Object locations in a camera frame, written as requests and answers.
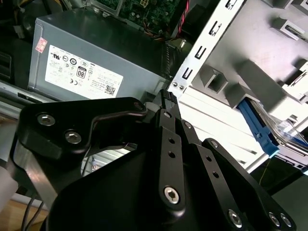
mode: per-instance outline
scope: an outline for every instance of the barcode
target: barcode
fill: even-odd
[[[113,87],[110,87],[110,86],[106,86],[106,89],[105,89],[105,93],[107,93],[107,94],[109,94],[109,95],[114,95],[114,93],[115,93],[115,88],[113,88]]]

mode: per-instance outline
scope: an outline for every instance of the yellow wire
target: yellow wire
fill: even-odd
[[[259,185],[261,185],[261,181],[262,181],[262,179],[263,179],[263,177],[264,177],[264,174],[265,174],[266,170],[268,169],[268,166],[269,166],[269,164],[270,164],[270,160],[268,161],[268,163],[267,163],[267,165],[266,165],[266,167],[265,167],[265,169],[264,169],[264,172],[263,172],[263,174],[262,174],[262,176],[261,176],[261,178],[260,178]]]
[[[20,7],[23,3],[27,2],[27,1],[30,1],[30,0],[22,0],[22,1],[18,4],[18,7]]]
[[[62,7],[62,5],[61,5],[61,3],[60,3],[60,1],[59,0],[54,0],[56,3],[58,3],[61,7]]]
[[[14,11],[14,19],[15,19],[15,23],[17,24],[17,11]]]

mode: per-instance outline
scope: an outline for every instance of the white metal frame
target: white metal frame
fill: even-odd
[[[176,73],[168,91],[177,98],[191,84],[200,68],[240,10],[244,0],[220,0],[192,50]]]
[[[179,99],[179,107],[200,140],[217,140],[248,172],[268,159],[239,111],[192,87]]]

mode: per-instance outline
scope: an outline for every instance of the cable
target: cable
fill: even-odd
[[[62,4],[60,3],[60,1],[59,0],[54,0],[58,5],[60,5],[61,6],[61,8],[62,8]]]
[[[49,6],[47,0],[42,0],[42,2],[43,2],[44,8],[45,8],[47,14],[51,14],[51,9],[50,9],[50,6]]]
[[[264,177],[264,174],[265,174],[266,170],[268,169],[269,164],[270,164],[270,160],[268,161],[268,163],[265,166],[264,172],[263,172],[263,174],[262,174],[262,176],[260,178],[260,181],[259,181],[259,185],[261,185],[261,181],[262,181],[262,179]]]
[[[33,203],[34,199],[35,199],[35,195],[33,195],[31,197],[31,200],[29,201],[29,203],[28,203],[28,205],[26,207],[24,218],[23,218],[23,221],[21,223],[21,229],[20,229],[21,231],[26,231],[26,222],[28,220],[29,211],[30,211],[30,208],[32,206],[32,203]]]
[[[85,163],[85,165],[83,167],[82,174],[81,174],[83,177],[86,174],[86,168],[87,168],[87,165],[88,165],[89,161],[90,161],[90,156],[87,158],[86,163]]]
[[[183,24],[184,24],[184,22],[185,22],[185,18],[186,18],[187,12],[188,12],[188,10],[189,10],[189,4],[190,4],[190,2],[191,2],[190,0],[187,0],[187,1],[186,1],[186,7],[185,7],[185,10],[184,10],[184,12],[183,12],[183,14],[182,14],[180,23],[179,23],[179,29],[178,29],[178,34],[177,34],[177,36],[182,32]]]
[[[88,6],[88,2],[89,2],[89,0],[81,0],[82,5],[84,5],[85,7]]]
[[[26,226],[25,231],[28,231],[29,228],[31,227],[31,225],[33,224],[33,222],[36,220],[36,218],[38,217],[39,213],[41,212],[42,208],[43,208],[44,202],[41,202],[37,211],[35,212],[35,214],[33,215],[33,218],[29,221],[29,223]]]
[[[34,2],[34,0],[22,0],[17,6],[15,6],[14,10],[18,10],[20,8],[23,8],[23,7],[29,5],[32,2]]]

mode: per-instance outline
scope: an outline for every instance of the wooden floor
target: wooden floor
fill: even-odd
[[[26,205],[10,200],[0,213],[0,231],[20,230],[25,209]],[[32,219],[36,210],[37,208],[31,207],[27,223]],[[36,225],[33,225],[30,230],[39,231],[40,225],[47,215],[48,211],[42,210],[34,222]]]

